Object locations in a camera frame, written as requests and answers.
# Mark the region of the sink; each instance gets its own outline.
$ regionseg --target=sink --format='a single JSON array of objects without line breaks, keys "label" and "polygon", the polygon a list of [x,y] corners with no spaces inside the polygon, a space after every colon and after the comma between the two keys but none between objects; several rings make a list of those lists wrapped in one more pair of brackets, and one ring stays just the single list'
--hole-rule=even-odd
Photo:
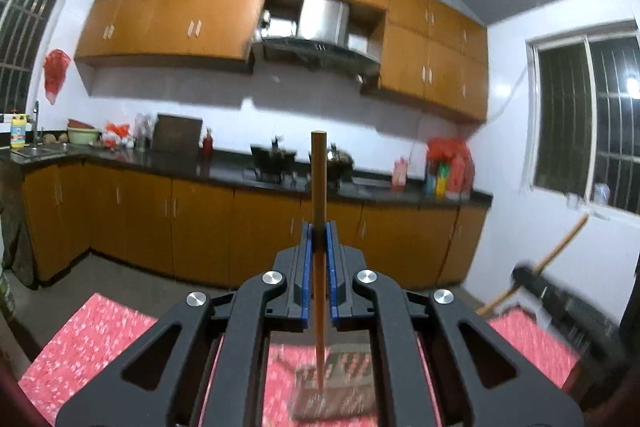
[{"label": "sink", "polygon": [[27,145],[21,149],[12,150],[12,153],[24,158],[44,158],[52,156],[65,156],[69,150],[66,143],[52,143],[48,145]]}]

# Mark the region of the window frame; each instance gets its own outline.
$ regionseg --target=window frame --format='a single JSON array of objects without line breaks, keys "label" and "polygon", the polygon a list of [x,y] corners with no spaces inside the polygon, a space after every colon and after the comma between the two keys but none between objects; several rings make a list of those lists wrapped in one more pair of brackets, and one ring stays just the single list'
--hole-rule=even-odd
[{"label": "window frame", "polygon": [[[622,21],[613,25],[600,26],[596,28],[584,28],[571,32],[570,34],[560,34],[548,36],[542,39],[527,41],[527,58],[529,63],[529,132],[527,133],[527,153],[525,155],[524,172],[522,176],[522,188],[528,191],[536,191],[546,194],[554,194],[561,198],[566,198],[567,206],[570,208],[583,208],[591,211],[598,217],[604,219],[623,217],[623,220],[631,219],[635,225],[640,225],[640,214],[623,210],[608,204],[594,203],[591,201],[593,192],[593,181],[596,161],[597,144],[597,92],[591,58],[590,42],[607,41],[616,38],[635,37],[640,48],[640,28],[636,20]],[[552,190],[551,188],[540,187],[535,184],[536,169],[538,167],[538,154],[540,149],[540,130],[542,127],[542,85],[540,75],[539,52],[561,48],[571,44],[583,43],[586,52],[587,65],[590,77],[591,89],[591,150],[589,157],[589,169],[584,194],[577,194],[578,198],[571,194]]]},{"label": "window frame", "polygon": [[[4,23],[4,19],[8,14],[8,7],[11,6],[11,2],[13,0],[8,0],[7,9],[0,12],[0,26]],[[44,60],[46,58],[47,50],[49,49],[49,44],[51,42],[51,38],[53,35],[53,31],[56,25],[59,22],[60,13],[62,12],[62,8],[65,5],[66,0],[56,0],[53,8],[51,9],[49,19],[45,25],[44,31],[42,33],[42,37],[40,38],[40,43],[38,44],[38,49],[36,50],[36,55],[33,61],[33,68],[31,71],[31,76],[29,78],[29,87],[27,90],[27,100],[25,105],[25,113],[30,115],[33,113],[33,108],[35,106],[36,100],[38,99],[38,91],[40,87],[40,78],[42,76],[42,68],[44,67]],[[0,118],[2,118],[2,122],[10,123],[12,118],[12,113],[0,113]],[[31,124],[27,124],[28,130],[31,128]]]}]

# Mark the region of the metal screw cap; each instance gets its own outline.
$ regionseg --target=metal screw cap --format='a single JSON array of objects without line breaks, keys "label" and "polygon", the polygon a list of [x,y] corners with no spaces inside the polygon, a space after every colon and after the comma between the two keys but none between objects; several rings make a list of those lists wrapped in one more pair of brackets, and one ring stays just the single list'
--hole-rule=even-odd
[{"label": "metal screw cap", "polygon": [[449,304],[453,302],[453,293],[449,290],[436,290],[433,292],[433,299],[438,304]]},{"label": "metal screw cap", "polygon": [[378,278],[378,274],[373,270],[360,270],[356,277],[358,278],[358,281],[369,284]]},{"label": "metal screw cap", "polygon": [[262,282],[266,284],[278,284],[280,281],[282,281],[282,273],[276,270],[269,270],[262,276]]},{"label": "metal screw cap", "polygon": [[202,292],[191,292],[187,295],[187,304],[189,306],[202,306],[207,302],[207,296]]}]

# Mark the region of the window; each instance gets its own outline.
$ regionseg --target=window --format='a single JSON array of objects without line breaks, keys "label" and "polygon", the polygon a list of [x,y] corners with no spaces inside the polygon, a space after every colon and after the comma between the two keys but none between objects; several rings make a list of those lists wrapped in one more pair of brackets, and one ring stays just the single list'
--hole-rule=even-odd
[{"label": "window", "polygon": [[0,113],[25,112],[33,65],[56,0],[0,0]]},{"label": "window", "polygon": [[635,32],[534,47],[534,184],[640,214],[640,47]]}]

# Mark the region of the white tiled wall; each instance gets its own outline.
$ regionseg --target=white tiled wall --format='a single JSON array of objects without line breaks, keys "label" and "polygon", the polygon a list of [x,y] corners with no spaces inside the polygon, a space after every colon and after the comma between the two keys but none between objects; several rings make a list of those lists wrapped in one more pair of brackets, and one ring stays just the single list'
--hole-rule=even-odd
[{"label": "white tiled wall", "polygon": [[[524,81],[500,117],[470,140],[476,187],[494,194],[465,282],[482,301],[490,301],[507,288],[516,263],[536,263],[549,253],[582,213],[568,209],[560,194],[523,187],[531,93],[526,42],[578,28],[632,21],[639,14],[640,0],[561,0],[489,27],[490,120],[523,74]],[[613,212],[609,220],[592,216],[547,274],[619,319],[634,282],[639,250],[640,217],[621,212]]]}]

